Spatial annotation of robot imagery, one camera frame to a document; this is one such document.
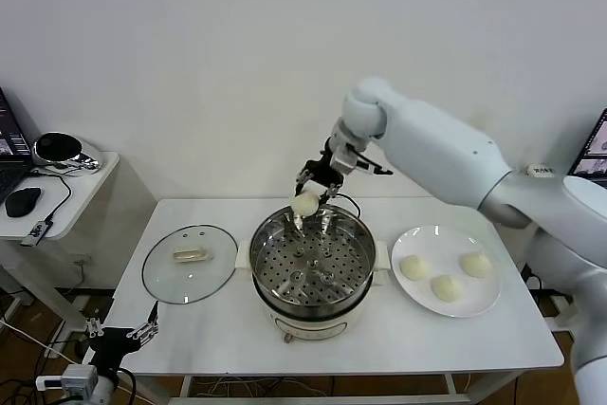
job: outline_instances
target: white wall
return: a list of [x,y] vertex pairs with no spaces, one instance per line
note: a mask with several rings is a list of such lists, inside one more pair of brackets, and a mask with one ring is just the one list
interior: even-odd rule
[[[606,104],[605,6],[0,0],[0,84],[39,130],[121,153],[155,198],[290,194],[370,74],[485,130],[515,166],[565,169]],[[402,176],[345,190],[423,194]]]

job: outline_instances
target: pot handle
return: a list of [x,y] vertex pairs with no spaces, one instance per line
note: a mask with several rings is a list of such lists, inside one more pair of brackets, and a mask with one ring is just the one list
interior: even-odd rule
[[385,242],[376,242],[376,263],[373,266],[374,278],[372,286],[386,285],[390,280],[388,271],[390,270],[390,255],[388,254],[388,246]]
[[383,241],[376,241],[376,263],[373,265],[373,271],[390,269],[390,254],[388,245]]
[[248,260],[248,248],[250,247],[250,241],[240,241],[238,244],[238,253],[236,253],[236,265],[237,269],[251,270],[250,261]]

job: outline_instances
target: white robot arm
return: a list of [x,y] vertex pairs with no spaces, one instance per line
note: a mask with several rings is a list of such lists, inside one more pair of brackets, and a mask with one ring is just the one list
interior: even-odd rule
[[607,191],[578,177],[516,173],[485,134],[373,78],[346,95],[322,159],[306,162],[296,194],[313,180],[327,188],[323,202],[353,170],[386,174],[362,154],[369,142],[446,203],[511,228],[537,223],[527,262],[545,282],[574,295],[585,315],[572,366],[582,405],[604,403],[607,382],[595,378],[607,376]]

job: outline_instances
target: white table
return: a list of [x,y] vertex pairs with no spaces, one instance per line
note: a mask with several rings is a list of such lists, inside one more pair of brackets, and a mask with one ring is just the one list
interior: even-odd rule
[[[88,206],[88,203],[95,196],[95,193],[97,193],[101,184],[112,173],[119,162],[119,155],[114,152],[104,152],[103,158],[103,167],[92,175],[64,177],[65,183],[72,190],[72,195],[55,212],[53,226],[42,242],[61,239],[71,230],[84,209],[86,209],[86,206]],[[4,203],[0,205],[0,241],[20,241],[23,239],[36,222],[44,220],[67,195],[67,189],[60,179],[56,177],[27,177],[15,190],[27,187],[41,188],[42,195],[34,210],[24,217],[10,218],[7,216]],[[67,339],[73,329],[83,330],[85,326],[83,315],[74,305],[57,292],[44,273],[35,266],[37,249],[17,251],[16,243],[14,242],[2,242],[1,246],[0,265],[19,284],[26,287],[34,296],[65,321],[65,325],[57,333],[58,336],[61,333],[60,339]],[[3,281],[2,287],[5,287],[7,292],[15,291],[15,283],[12,283],[10,280]],[[23,295],[15,295],[16,299],[10,307],[10,312],[7,312],[8,318],[9,313],[12,313],[21,302],[24,300],[25,303],[28,302],[28,294],[23,293]]]
[[[431,197],[361,198],[358,202],[363,221],[389,249],[402,232],[427,224],[448,225],[481,241],[491,249],[492,261],[503,275],[498,303],[482,316],[450,319],[421,307],[395,280],[389,280],[372,289],[360,321],[343,334],[327,341],[286,344],[262,310],[249,274],[237,269],[217,293],[201,302],[160,304],[159,333],[127,356],[123,367],[140,376],[491,372],[473,384],[467,395],[455,394],[450,387],[452,394],[424,396],[430,399],[422,402],[477,403],[525,370],[562,364],[561,351],[543,316],[497,232],[482,215]],[[163,236],[188,225],[214,224],[237,241],[247,240],[265,217],[285,204],[284,199],[160,201],[122,275],[105,324],[135,327],[146,319],[155,299],[143,287],[141,268]],[[393,399],[331,400],[419,403],[415,397]]]

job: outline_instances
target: black cable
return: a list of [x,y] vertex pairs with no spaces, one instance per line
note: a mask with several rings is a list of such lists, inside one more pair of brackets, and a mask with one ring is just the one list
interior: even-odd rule
[[270,384],[267,389],[264,391],[264,395],[262,397],[267,397],[267,395],[274,389],[276,386],[283,382],[284,378],[279,378],[275,380],[272,384]]
[[38,177],[38,176],[45,176],[45,177],[55,177],[59,180],[61,180],[61,183],[64,184],[64,187],[67,188],[67,196],[63,199],[63,201],[61,203],[59,203],[57,206],[55,206],[55,209],[53,209],[49,215],[46,216],[45,218],[45,222],[50,222],[53,219],[53,215],[55,215],[55,212],[61,208],[61,206],[65,203],[65,201],[67,201],[71,195],[72,195],[72,189],[69,187],[69,185],[67,185],[67,183],[64,180],[64,177],[62,175],[48,175],[46,173],[40,173],[37,170],[32,171],[31,173],[27,174],[30,177]]
[[348,144],[347,145],[348,150],[354,154],[355,156],[357,156],[358,158],[363,159],[364,161],[366,161],[367,163],[369,163],[370,165],[376,166],[378,168],[383,169],[383,166],[381,166],[379,163],[375,163],[371,158],[367,158],[366,156],[364,156],[363,154],[361,154],[359,151],[357,151],[354,146],[352,144]]
[[519,377],[516,377],[514,380],[514,400],[512,401],[512,405],[516,405],[516,392],[519,387]]
[[352,196],[348,196],[347,194],[344,193],[337,193],[336,196],[341,196],[342,198],[347,199],[348,201],[350,201],[355,208],[357,208],[357,218],[360,218],[360,206],[357,204],[357,202],[354,200],[354,198]]
[[6,386],[9,383],[27,383],[28,381],[29,381],[28,379],[17,379],[17,378],[5,379],[4,381],[0,382],[0,388],[2,386]]
[[49,402],[48,405],[60,405],[61,403],[71,402],[71,401],[74,401],[74,400],[82,400],[82,399],[83,399],[82,396],[64,397],[64,398],[60,398],[59,400],[55,400],[53,402]]
[[[26,403],[31,403],[31,401],[29,400],[29,396],[26,396],[25,394],[17,394],[14,396],[14,398],[16,399],[17,397],[25,397],[26,401],[24,402],[24,404]],[[5,400],[2,402],[1,405],[7,405],[7,403],[9,403],[9,400],[13,400],[13,396],[7,397],[5,398]]]
[[137,380],[135,379],[135,376],[130,370],[126,370],[123,367],[119,367],[118,370],[119,372],[124,372],[131,379],[131,396],[129,397],[129,403],[127,405],[133,405],[133,402],[135,401],[135,396],[137,395]]

